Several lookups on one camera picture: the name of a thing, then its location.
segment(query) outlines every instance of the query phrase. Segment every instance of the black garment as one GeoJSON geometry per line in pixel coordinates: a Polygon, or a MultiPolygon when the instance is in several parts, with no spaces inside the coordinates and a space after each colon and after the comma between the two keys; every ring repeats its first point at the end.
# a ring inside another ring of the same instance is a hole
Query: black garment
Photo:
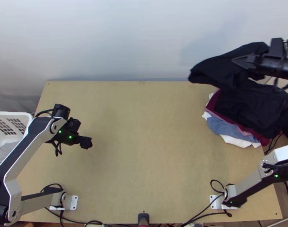
{"type": "Polygon", "coordinates": [[[288,93],[250,80],[248,77],[263,79],[264,76],[231,62],[235,57],[262,54],[268,49],[264,42],[250,43],[206,59],[191,69],[189,81],[220,88],[221,93],[214,108],[216,112],[267,138],[274,138],[283,127],[288,127],[288,93]]]}
{"type": "Polygon", "coordinates": [[[266,138],[288,127],[288,93],[271,85],[244,81],[238,91],[221,91],[214,110],[266,138]]]}
{"type": "Polygon", "coordinates": [[[206,59],[191,69],[189,81],[199,84],[211,84],[222,90],[231,90],[238,84],[251,77],[255,80],[263,79],[264,75],[250,73],[246,69],[231,62],[231,59],[246,54],[263,54],[269,47],[264,42],[243,45],[226,54],[206,59]]]}

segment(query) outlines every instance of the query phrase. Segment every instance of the white bracket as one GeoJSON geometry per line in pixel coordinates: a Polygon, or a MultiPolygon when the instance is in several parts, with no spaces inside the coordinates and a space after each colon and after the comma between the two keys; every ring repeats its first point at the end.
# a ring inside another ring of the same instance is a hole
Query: white bracket
{"type": "Polygon", "coordinates": [[[75,210],[78,204],[78,196],[70,196],[66,193],[62,195],[62,205],[63,207],[53,207],[50,206],[50,210],[75,210]]]}
{"type": "MultiPolygon", "coordinates": [[[[210,195],[209,196],[209,201],[212,202],[215,198],[217,198],[219,196],[218,195],[210,195]]],[[[214,209],[214,210],[235,210],[238,209],[237,207],[228,207],[226,205],[223,205],[223,200],[224,197],[221,196],[220,198],[217,198],[211,205],[210,208],[214,209]]]]}

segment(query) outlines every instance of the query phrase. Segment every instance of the white wall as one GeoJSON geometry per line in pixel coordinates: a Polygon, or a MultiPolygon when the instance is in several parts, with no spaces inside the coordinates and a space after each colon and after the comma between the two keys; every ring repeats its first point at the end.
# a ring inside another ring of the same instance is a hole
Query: white wall
{"type": "Polygon", "coordinates": [[[288,39],[288,0],[0,0],[0,91],[46,80],[186,80],[199,61],[288,39]]]}

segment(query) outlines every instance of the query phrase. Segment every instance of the silver metal arm segment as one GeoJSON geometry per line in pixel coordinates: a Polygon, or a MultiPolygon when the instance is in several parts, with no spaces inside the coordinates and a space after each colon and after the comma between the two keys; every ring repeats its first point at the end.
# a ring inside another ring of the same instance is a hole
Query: silver metal arm segment
{"type": "Polygon", "coordinates": [[[47,186],[40,193],[22,196],[17,176],[43,143],[55,141],[67,145],[80,144],[82,148],[92,147],[91,138],[78,135],[80,122],[70,118],[70,109],[56,104],[50,117],[35,117],[28,127],[28,133],[0,164],[0,224],[10,226],[21,215],[49,207],[51,210],[75,210],[78,197],[68,195],[62,187],[47,186]]]}
{"type": "MultiPolygon", "coordinates": [[[[257,169],[236,185],[227,185],[223,197],[217,199],[212,209],[236,209],[247,197],[267,186],[288,181],[288,145],[270,152],[260,161],[257,169]]],[[[218,195],[210,195],[212,201],[218,195]]]]}

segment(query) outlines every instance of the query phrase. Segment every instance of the black cable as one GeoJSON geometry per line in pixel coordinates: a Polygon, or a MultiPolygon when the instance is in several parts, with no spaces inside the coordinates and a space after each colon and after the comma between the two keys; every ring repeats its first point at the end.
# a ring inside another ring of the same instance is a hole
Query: black cable
{"type": "Polygon", "coordinates": [[[43,111],[37,113],[37,114],[35,115],[35,117],[38,117],[38,116],[40,116],[41,114],[49,114],[49,115],[52,117],[51,113],[49,113],[49,112],[50,112],[50,111],[54,111],[54,110],[55,110],[55,108],[49,109],[49,110],[43,110],[43,111]]]}
{"type": "Polygon", "coordinates": [[[62,148],[61,148],[61,143],[59,142],[59,150],[60,150],[60,154],[62,154],[62,148]]]}
{"type": "Polygon", "coordinates": [[[282,90],[288,89],[288,84],[281,88],[282,90]]]}
{"type": "Polygon", "coordinates": [[[281,135],[283,135],[283,133],[281,133],[281,134],[278,136],[278,138],[276,139],[276,141],[275,141],[274,145],[273,145],[271,148],[268,148],[268,150],[265,152],[265,155],[267,155],[267,154],[268,154],[268,152],[274,148],[274,146],[275,146],[275,145],[276,145],[276,143],[278,142],[278,140],[279,140],[279,138],[280,138],[280,136],[281,136],[281,135]]]}
{"type": "Polygon", "coordinates": [[[275,87],[277,87],[277,86],[278,86],[278,81],[279,81],[279,78],[278,78],[278,77],[276,77],[276,78],[274,79],[274,86],[275,86],[275,87]]]}
{"type": "Polygon", "coordinates": [[[212,186],[212,183],[213,183],[214,181],[218,182],[218,183],[222,186],[223,189],[224,189],[224,186],[223,186],[223,184],[222,184],[221,182],[219,182],[218,180],[214,180],[214,179],[213,179],[213,180],[210,181],[210,186],[211,186],[211,188],[212,188],[214,191],[220,193],[220,195],[218,195],[214,200],[212,200],[212,202],[211,202],[207,207],[205,207],[204,210],[202,210],[202,211],[201,211],[200,213],[198,213],[196,216],[192,217],[189,221],[187,221],[187,222],[185,222],[184,224],[182,224],[181,227],[184,227],[184,226],[186,226],[186,225],[188,225],[188,224],[190,224],[190,223],[193,223],[194,221],[196,221],[196,220],[198,220],[198,219],[200,219],[200,218],[203,218],[203,217],[206,217],[206,216],[210,216],[210,215],[222,215],[222,214],[226,214],[228,217],[232,217],[232,214],[231,214],[231,213],[228,213],[226,210],[224,210],[224,212],[210,213],[210,214],[206,214],[206,215],[202,215],[202,216],[198,217],[200,214],[202,214],[204,211],[206,211],[206,210],[212,205],[212,203],[213,203],[214,201],[216,201],[218,198],[220,198],[221,196],[224,195],[223,192],[216,190],[216,189],[212,186]]]}
{"type": "Polygon", "coordinates": [[[268,81],[270,81],[271,78],[272,78],[272,76],[270,76],[270,77],[268,78],[268,80],[267,80],[264,84],[267,84],[268,81]]]}
{"type": "Polygon", "coordinates": [[[197,217],[196,219],[194,219],[192,222],[195,222],[196,220],[199,220],[199,219],[201,219],[203,217],[207,217],[207,216],[211,216],[211,215],[227,215],[228,217],[232,217],[231,213],[228,213],[227,210],[224,210],[224,212],[209,213],[209,214],[206,214],[206,215],[202,215],[202,216],[197,217]]]}
{"type": "MultiPolygon", "coordinates": [[[[49,185],[45,186],[40,192],[43,192],[45,188],[50,187],[50,186],[52,186],[52,185],[57,185],[57,186],[60,187],[60,189],[64,190],[63,187],[62,187],[59,183],[52,183],[52,184],[49,184],[49,185]]],[[[72,222],[72,223],[76,223],[76,224],[83,224],[83,225],[85,225],[85,226],[87,226],[88,224],[103,225],[102,222],[96,221],[96,220],[91,220],[91,221],[89,221],[89,222],[81,222],[81,221],[74,221],[74,220],[68,219],[68,218],[66,218],[66,217],[63,217],[64,210],[62,210],[62,211],[60,212],[60,215],[58,215],[58,214],[52,212],[50,209],[48,209],[48,208],[46,208],[46,207],[45,207],[45,209],[46,209],[49,213],[51,213],[51,214],[57,216],[58,218],[60,218],[61,227],[64,227],[62,220],[66,220],[66,221],[69,221],[69,222],[72,222]]]]}
{"type": "Polygon", "coordinates": [[[63,222],[62,222],[63,213],[64,213],[64,210],[61,210],[60,211],[60,224],[61,224],[61,227],[64,227],[63,222]]]}
{"type": "Polygon", "coordinates": [[[224,194],[222,191],[218,191],[218,190],[216,190],[214,187],[213,187],[213,182],[218,182],[221,186],[222,186],[222,189],[224,189],[224,186],[222,185],[222,183],[221,182],[219,182],[218,180],[211,180],[210,181],[210,186],[211,186],[211,188],[214,190],[214,191],[216,191],[216,192],[218,192],[218,193],[221,193],[221,194],[224,194]]]}
{"type": "Polygon", "coordinates": [[[267,164],[267,163],[263,164],[263,168],[274,169],[274,168],[284,168],[284,167],[288,167],[288,162],[285,164],[280,164],[280,165],[272,165],[272,164],[267,164]]]}
{"type": "Polygon", "coordinates": [[[264,152],[264,155],[266,155],[267,152],[270,151],[270,147],[271,147],[271,144],[272,144],[273,141],[274,141],[274,139],[271,139],[270,144],[268,146],[268,149],[267,149],[267,151],[264,152]]]}
{"type": "Polygon", "coordinates": [[[187,222],[185,222],[184,224],[182,224],[181,227],[184,227],[184,226],[188,225],[189,223],[192,223],[193,220],[194,220],[197,216],[199,216],[199,215],[202,214],[204,211],[206,211],[206,210],[210,207],[210,205],[211,205],[214,201],[216,201],[218,198],[220,198],[221,196],[223,196],[223,194],[218,195],[214,200],[212,200],[212,202],[211,202],[207,207],[205,207],[204,210],[202,210],[202,211],[201,211],[200,213],[198,213],[196,216],[192,217],[190,220],[188,220],[187,222]]]}

